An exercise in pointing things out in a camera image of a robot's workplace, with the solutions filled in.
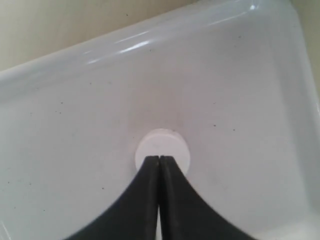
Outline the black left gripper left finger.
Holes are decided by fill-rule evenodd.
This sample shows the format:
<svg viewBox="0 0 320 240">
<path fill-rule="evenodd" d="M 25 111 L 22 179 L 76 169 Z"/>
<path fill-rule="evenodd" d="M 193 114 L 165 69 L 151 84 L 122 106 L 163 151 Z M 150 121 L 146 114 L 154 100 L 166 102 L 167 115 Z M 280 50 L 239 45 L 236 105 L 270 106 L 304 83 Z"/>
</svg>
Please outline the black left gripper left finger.
<svg viewBox="0 0 320 240">
<path fill-rule="evenodd" d="M 148 156 L 130 185 L 69 240 L 154 240 L 158 220 L 158 156 Z"/>
</svg>

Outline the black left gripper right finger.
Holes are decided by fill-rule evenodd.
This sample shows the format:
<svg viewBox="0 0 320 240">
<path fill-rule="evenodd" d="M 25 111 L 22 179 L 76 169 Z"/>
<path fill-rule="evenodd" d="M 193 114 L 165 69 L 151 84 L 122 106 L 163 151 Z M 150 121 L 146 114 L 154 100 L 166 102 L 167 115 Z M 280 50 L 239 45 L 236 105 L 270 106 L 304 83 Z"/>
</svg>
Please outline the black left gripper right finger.
<svg viewBox="0 0 320 240">
<path fill-rule="evenodd" d="M 164 240 L 251 240 L 194 190 L 172 156 L 159 159 L 159 214 Z"/>
</svg>

